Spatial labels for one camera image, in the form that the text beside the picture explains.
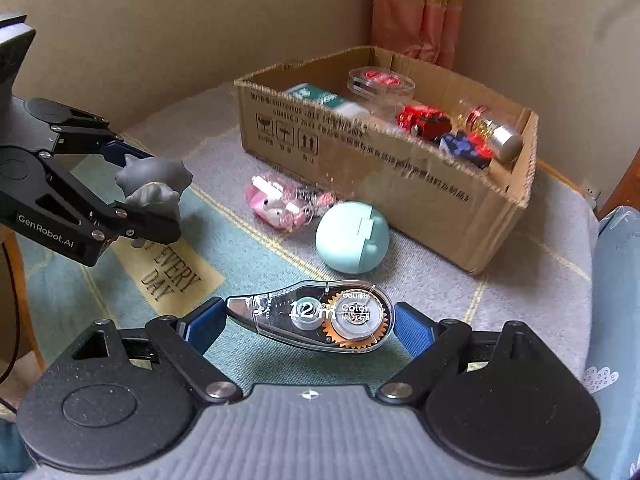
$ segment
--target orange gear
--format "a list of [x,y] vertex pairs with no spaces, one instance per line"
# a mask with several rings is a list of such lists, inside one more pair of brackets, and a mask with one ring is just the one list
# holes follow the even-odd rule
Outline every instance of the orange gear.
[[[361,292],[361,291],[362,289],[360,288],[350,288],[349,290],[344,290],[337,296],[334,296],[329,301],[327,301],[327,304],[331,306],[335,302],[335,300],[340,298],[340,296],[343,295],[345,292]],[[380,307],[382,308],[382,323],[380,323],[380,326],[378,327],[378,329],[371,336],[365,339],[359,339],[358,341],[347,341],[345,338],[343,338],[340,334],[338,334],[334,330],[334,327],[331,324],[331,319],[329,318],[325,319],[322,322],[322,330],[329,338],[331,338],[332,342],[340,343],[341,348],[368,348],[369,346],[380,341],[382,336],[385,335],[386,329],[389,326],[386,310],[381,304],[380,304]]]

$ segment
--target printed box symbol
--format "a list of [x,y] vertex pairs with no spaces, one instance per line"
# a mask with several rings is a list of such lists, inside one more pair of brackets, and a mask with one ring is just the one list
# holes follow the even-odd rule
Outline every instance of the printed box symbol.
[[282,142],[286,142],[291,146],[295,145],[293,140],[293,133],[295,130],[293,126],[290,126],[287,123],[283,123],[282,121],[276,121],[276,138],[281,140]]
[[298,130],[298,149],[302,152],[310,153],[311,155],[318,154],[318,136],[306,132],[305,130]]
[[273,137],[273,119],[269,116],[256,114],[255,124],[258,126],[258,131],[260,133]]

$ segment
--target yellow fabric patch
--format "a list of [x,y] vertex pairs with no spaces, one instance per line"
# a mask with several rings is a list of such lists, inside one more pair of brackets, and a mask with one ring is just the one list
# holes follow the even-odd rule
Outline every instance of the yellow fabric patch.
[[121,237],[111,249],[160,316],[184,316],[225,281],[183,238],[167,246],[146,242],[137,249]]

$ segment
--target black cable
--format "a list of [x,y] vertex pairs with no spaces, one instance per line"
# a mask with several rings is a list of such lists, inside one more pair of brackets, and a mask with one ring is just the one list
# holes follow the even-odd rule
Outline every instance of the black cable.
[[[15,305],[15,346],[14,346],[14,355],[11,357],[11,361],[9,362],[9,366],[4,371],[4,373],[0,376],[0,384],[2,384],[5,379],[11,373],[11,370],[14,369],[15,362],[18,360],[18,351],[20,349],[20,309],[18,307],[18,293],[15,290],[15,277],[14,270],[11,268],[11,262],[9,260],[9,253],[7,253],[6,246],[2,244],[2,250],[4,251],[4,259],[6,261],[6,266],[9,269],[9,277],[11,277],[11,286],[14,290],[14,305]],[[0,397],[0,404],[6,407],[8,410],[12,412],[16,412],[16,409],[9,404],[6,400]]]

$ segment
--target wall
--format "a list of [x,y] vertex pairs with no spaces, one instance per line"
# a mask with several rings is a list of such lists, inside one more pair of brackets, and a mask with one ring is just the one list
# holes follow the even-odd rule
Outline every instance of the wall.
[[539,158],[604,204],[640,146],[640,0],[465,0],[456,70],[540,115]]
[[36,39],[14,93],[123,128],[274,62],[369,41],[372,0],[0,0]]

